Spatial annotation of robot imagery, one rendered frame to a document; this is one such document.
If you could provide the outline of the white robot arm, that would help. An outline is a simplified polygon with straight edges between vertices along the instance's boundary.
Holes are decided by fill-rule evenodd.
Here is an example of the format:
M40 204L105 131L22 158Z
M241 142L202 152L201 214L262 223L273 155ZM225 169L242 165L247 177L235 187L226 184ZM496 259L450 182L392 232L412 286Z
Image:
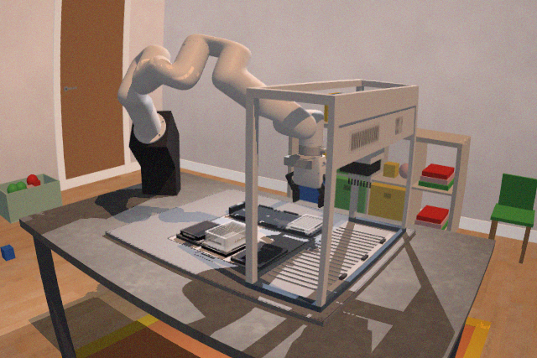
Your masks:
M118 101L133 121L137 140L155 143L163 137L166 128L147 94L162 84L182 91L191 89L201 78L209 56L218 58L212 73L213 85L244 108L246 88L265 86L247 71L251 52L237 42L192 34L181 45L173 64L166 48L150 45L133 59L117 93Z

